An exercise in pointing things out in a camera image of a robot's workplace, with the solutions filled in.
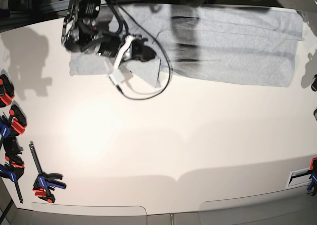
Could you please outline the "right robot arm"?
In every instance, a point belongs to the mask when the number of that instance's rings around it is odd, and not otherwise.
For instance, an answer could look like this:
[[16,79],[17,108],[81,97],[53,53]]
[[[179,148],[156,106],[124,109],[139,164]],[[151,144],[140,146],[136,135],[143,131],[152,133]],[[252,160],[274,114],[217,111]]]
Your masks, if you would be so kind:
[[118,29],[110,31],[98,23],[101,0],[70,0],[63,22],[61,44],[72,53],[96,54],[108,58],[117,57],[123,51],[123,61],[147,62],[156,58],[157,53],[145,45],[148,40],[141,35],[131,35],[124,18],[110,0],[105,0],[117,20]]

